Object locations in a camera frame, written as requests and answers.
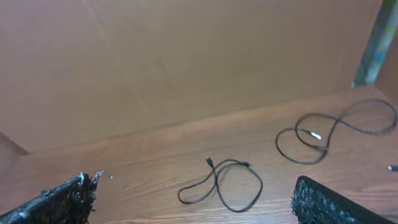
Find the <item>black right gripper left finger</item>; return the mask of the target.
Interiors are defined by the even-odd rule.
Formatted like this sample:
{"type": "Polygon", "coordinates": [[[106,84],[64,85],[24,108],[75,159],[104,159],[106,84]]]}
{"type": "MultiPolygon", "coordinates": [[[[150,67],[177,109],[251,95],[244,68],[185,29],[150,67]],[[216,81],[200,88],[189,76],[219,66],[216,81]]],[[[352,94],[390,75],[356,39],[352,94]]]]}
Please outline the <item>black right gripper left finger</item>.
{"type": "Polygon", "coordinates": [[[1,224],[86,224],[97,196],[99,178],[105,171],[80,173],[32,200],[1,215],[1,224]]]}

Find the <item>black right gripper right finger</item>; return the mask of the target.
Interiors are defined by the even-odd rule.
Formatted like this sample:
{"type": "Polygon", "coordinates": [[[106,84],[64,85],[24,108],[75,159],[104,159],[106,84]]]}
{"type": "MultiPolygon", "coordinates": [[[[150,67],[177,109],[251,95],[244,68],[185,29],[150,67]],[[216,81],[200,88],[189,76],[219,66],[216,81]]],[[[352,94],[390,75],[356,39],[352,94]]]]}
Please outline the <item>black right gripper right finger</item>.
{"type": "Polygon", "coordinates": [[[290,203],[299,224],[394,224],[394,222],[301,175],[290,203]]]}

